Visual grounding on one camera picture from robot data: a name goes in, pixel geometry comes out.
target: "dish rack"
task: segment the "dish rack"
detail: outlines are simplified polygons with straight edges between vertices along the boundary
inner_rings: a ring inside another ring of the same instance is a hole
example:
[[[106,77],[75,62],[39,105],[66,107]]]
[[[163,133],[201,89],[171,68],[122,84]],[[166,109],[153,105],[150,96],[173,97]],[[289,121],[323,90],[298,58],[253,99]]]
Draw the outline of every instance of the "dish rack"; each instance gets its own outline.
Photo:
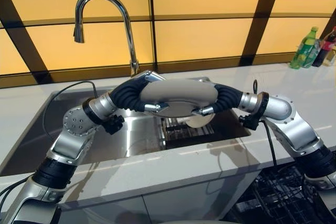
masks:
[[[243,224],[326,224],[311,202],[310,187],[295,163],[270,167],[260,172],[223,220]]]

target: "white cabinet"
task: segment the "white cabinet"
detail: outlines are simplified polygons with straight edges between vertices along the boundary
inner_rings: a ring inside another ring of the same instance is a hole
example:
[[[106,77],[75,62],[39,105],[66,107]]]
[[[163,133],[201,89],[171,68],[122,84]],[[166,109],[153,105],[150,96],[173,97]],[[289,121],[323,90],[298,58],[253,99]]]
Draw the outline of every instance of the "white cabinet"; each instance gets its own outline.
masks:
[[[142,197],[62,212],[59,224],[150,224]]]
[[[143,195],[152,223],[225,216],[259,171]]]

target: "kitchen sink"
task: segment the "kitchen sink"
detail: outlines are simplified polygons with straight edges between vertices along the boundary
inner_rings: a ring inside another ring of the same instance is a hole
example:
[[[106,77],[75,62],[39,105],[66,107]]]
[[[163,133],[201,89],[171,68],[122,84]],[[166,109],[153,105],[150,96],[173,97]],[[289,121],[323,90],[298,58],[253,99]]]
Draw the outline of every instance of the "kitchen sink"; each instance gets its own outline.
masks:
[[[112,88],[100,88],[97,89],[97,93],[101,95]],[[0,176],[33,172],[61,132],[65,112],[93,96],[92,90],[89,89],[69,90],[50,103],[46,113],[46,129],[52,140],[43,131],[42,117],[43,110],[53,95],[54,93],[40,108],[16,147],[8,154],[7,163]],[[159,118],[141,112],[118,110],[116,114],[124,117],[123,128],[114,135],[106,133],[102,127],[99,128],[83,164],[250,135],[250,132],[240,125],[233,110],[216,114],[210,123],[196,129],[177,119]]]

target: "faucet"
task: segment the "faucet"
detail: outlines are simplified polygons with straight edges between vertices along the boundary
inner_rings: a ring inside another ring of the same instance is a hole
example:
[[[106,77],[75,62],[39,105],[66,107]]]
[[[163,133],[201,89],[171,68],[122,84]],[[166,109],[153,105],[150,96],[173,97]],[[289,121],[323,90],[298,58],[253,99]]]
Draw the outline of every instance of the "faucet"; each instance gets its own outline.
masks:
[[[78,0],[76,4],[75,9],[75,30],[73,32],[73,36],[75,37],[75,42],[78,43],[84,43],[84,36],[83,36],[83,9],[87,2],[90,0]],[[132,35],[132,28],[131,28],[131,22],[130,22],[130,16],[128,15],[128,12],[125,8],[125,6],[120,2],[120,0],[108,0],[111,3],[113,3],[118,10],[121,12],[125,29],[126,29],[126,36],[127,36],[127,42],[128,47],[130,50],[131,55],[131,77],[135,76],[139,73],[139,62],[136,59],[135,56],[135,49],[134,49],[134,41],[133,41],[133,35]]]

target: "plastic bottle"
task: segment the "plastic bottle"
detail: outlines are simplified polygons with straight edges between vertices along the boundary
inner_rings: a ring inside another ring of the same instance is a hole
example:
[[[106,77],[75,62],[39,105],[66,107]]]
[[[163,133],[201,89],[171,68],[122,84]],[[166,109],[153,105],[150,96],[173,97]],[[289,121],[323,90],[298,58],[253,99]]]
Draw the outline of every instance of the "plastic bottle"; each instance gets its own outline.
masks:
[[[310,33],[308,33],[307,36],[303,38],[298,50],[295,53],[294,58],[289,64],[289,67],[299,69],[302,66],[302,64],[306,61],[308,53],[314,46],[316,31],[318,29],[319,29],[318,27],[313,26],[310,30]]]
[[[324,61],[323,61],[323,65],[324,66],[332,66],[335,62],[335,58],[336,58],[336,46],[334,46],[329,53],[327,54],[327,56],[325,57]]]
[[[315,43],[314,43],[312,49],[310,50],[309,54],[306,57],[306,60],[302,64],[303,68],[310,68],[310,66],[315,61],[317,55],[319,54],[322,44],[323,44],[323,40],[321,40],[321,39],[316,39],[315,40]]]
[[[332,32],[325,36],[323,39],[323,46],[316,56],[315,61],[312,66],[319,67],[322,65],[324,58],[327,56],[328,52],[332,49],[336,42],[336,26],[333,28]]]

